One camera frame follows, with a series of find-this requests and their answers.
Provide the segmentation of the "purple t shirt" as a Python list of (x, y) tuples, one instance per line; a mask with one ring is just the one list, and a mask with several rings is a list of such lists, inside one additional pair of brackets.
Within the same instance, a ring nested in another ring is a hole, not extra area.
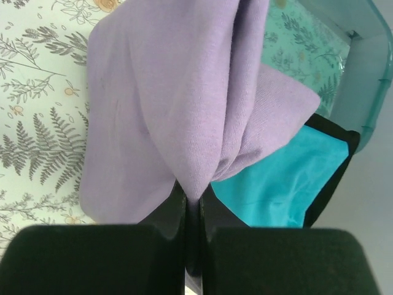
[(268, 1), (125, 1), (88, 39), (89, 119), (79, 202), (105, 224), (142, 221), (183, 188), (285, 146), (318, 95), (262, 64)]

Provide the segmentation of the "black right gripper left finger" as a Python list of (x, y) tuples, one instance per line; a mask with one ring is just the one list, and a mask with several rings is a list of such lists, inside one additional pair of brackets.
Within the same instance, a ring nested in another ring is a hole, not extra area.
[(138, 224), (30, 226), (1, 260), (2, 294), (184, 294), (186, 197)]

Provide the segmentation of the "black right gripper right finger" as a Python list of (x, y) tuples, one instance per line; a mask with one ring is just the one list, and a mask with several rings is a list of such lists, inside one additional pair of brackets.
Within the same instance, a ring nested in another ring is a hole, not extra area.
[(203, 294), (379, 294), (364, 250), (337, 229), (249, 227), (200, 198)]

